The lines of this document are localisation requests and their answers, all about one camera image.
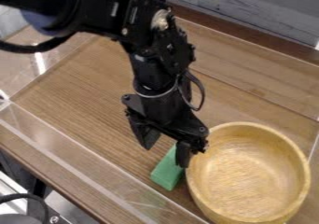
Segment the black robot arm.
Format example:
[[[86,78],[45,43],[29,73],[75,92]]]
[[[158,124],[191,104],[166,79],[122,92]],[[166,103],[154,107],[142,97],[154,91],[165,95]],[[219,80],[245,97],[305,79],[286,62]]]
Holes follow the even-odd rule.
[[[46,52],[78,33],[122,45],[134,71],[135,92],[122,97],[131,129],[147,149],[162,135],[174,138],[177,165],[186,168],[207,148],[209,128],[195,115],[201,107],[193,105],[193,87],[202,85],[190,71],[197,47],[167,0],[0,0],[0,5],[18,8],[34,29],[51,37],[38,45],[0,40],[0,50]]]

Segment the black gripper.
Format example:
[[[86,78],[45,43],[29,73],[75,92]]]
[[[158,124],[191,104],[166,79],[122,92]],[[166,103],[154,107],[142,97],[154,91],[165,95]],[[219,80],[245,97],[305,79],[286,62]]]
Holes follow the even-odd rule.
[[[134,79],[134,94],[122,97],[131,130],[141,146],[150,150],[166,134],[178,141],[177,165],[187,168],[191,152],[203,152],[207,146],[209,128],[195,115],[193,85],[189,77],[175,77],[155,90]]]

